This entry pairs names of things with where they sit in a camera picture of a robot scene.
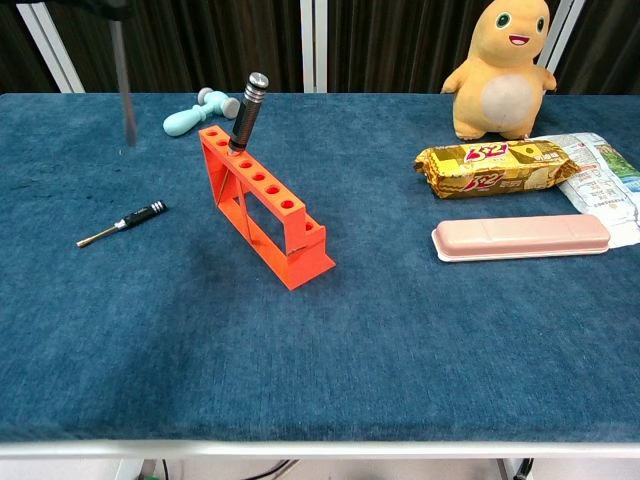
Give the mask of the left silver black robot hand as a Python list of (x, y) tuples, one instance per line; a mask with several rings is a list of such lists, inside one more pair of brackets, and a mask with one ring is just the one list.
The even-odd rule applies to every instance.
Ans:
[(134, 14), (133, 0), (0, 0), (2, 4), (35, 4), (54, 2), (63, 6), (80, 8), (109, 21), (123, 21)]

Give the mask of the black orange flathead screwdriver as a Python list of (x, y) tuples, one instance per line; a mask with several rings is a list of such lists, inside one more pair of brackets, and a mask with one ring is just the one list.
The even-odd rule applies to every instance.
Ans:
[(136, 119), (130, 95), (130, 83), (122, 23), (120, 21), (110, 20), (109, 28), (111, 33), (118, 88), (123, 106), (125, 137), (129, 146), (135, 146), (137, 142)]

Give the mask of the grey black handled tool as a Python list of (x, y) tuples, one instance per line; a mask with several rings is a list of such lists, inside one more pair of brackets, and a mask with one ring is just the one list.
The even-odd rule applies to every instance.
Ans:
[(228, 143), (230, 155), (236, 156), (246, 150), (268, 87), (269, 79), (265, 74), (252, 72), (249, 75)]

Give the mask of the small black nut driver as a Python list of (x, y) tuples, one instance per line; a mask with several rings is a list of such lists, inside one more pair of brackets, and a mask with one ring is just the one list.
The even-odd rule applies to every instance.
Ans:
[(151, 203), (150, 205), (144, 206), (126, 216), (124, 216), (123, 218), (121, 218), (120, 220), (118, 220), (117, 222), (115, 222), (112, 226), (110, 226), (109, 228), (93, 235), (90, 237), (87, 237), (85, 239), (79, 240), (76, 242), (76, 246), (78, 248), (84, 248), (88, 245), (90, 245), (91, 243), (106, 237), (108, 235), (111, 235), (113, 233), (119, 232), (119, 231), (123, 231), (123, 230), (127, 230), (127, 229), (131, 229), (135, 226), (138, 226), (156, 216), (158, 216), (159, 214), (165, 212), (167, 210), (167, 206), (166, 204), (161, 201), (155, 201), (153, 203)]

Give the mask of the dark pleated curtain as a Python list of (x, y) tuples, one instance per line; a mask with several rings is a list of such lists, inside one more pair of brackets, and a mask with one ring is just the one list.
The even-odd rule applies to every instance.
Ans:
[(327, 90), (438, 93), (492, 0), (328, 0)]
[(586, 0), (555, 77), (559, 94), (640, 94), (640, 0)]
[(299, 0), (135, 0), (122, 26), (134, 92), (239, 92), (254, 71), (303, 89)]
[(17, 7), (0, 3), (0, 94), (19, 92), (60, 90)]

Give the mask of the light blue toy hammer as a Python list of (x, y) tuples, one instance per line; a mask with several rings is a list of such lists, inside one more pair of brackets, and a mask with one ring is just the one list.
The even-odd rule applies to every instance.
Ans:
[(204, 87), (197, 94), (197, 103), (190, 109), (169, 115), (163, 122), (163, 129), (169, 136), (181, 136), (211, 115), (235, 119), (239, 109), (238, 99), (222, 91)]

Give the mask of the orange tool rack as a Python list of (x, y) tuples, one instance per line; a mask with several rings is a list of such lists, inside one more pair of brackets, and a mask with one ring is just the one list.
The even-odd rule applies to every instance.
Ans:
[[(326, 253), (326, 228), (296, 195), (249, 153), (231, 154), (230, 136), (219, 126), (200, 130), (199, 138), (216, 206), (288, 289), (335, 266)], [(281, 222), (283, 248), (249, 215), (248, 194)]]

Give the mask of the yellow plush toy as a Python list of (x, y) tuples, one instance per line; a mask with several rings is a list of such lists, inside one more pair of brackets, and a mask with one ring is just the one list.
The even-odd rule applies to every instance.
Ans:
[(554, 75), (537, 65), (547, 39), (545, 0), (493, 0), (474, 27), (467, 58), (444, 81), (453, 99), (453, 128), (461, 140), (497, 133), (528, 137)]

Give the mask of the blue table cloth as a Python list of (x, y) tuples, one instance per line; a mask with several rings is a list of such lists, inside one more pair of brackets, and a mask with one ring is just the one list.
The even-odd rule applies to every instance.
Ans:
[(441, 262), (443, 220), (573, 209), (436, 198), (448, 96), (266, 95), (250, 152), (335, 261), (293, 291), (163, 132), (194, 101), (136, 95), (128, 147), (115, 94), (0, 95), (0, 441), (640, 441), (640, 245)]

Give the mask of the gold biscuit pack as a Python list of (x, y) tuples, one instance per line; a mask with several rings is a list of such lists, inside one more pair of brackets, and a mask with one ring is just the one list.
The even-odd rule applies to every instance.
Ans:
[(414, 160), (441, 199), (544, 190), (580, 171), (548, 140), (517, 140), (430, 147)]

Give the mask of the pink pencil case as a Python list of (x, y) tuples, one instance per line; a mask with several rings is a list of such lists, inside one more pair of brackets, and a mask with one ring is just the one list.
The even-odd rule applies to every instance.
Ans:
[(446, 220), (431, 237), (445, 262), (601, 254), (610, 241), (588, 214)]

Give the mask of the white crumpled snack packet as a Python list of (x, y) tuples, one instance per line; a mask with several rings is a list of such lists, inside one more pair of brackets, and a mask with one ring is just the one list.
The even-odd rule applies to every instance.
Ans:
[(577, 215), (516, 218), (527, 252), (602, 253), (640, 243), (640, 170), (595, 133), (536, 139), (558, 146), (579, 171), (559, 185)]

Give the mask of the white frame post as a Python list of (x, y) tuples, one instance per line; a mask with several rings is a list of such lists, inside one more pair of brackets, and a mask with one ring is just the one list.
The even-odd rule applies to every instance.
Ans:
[(45, 3), (22, 3), (17, 9), (60, 92), (84, 93), (84, 86)]
[(328, 92), (328, 0), (299, 0), (305, 93)]
[(561, 60), (586, 0), (560, 0), (537, 64), (552, 74)]

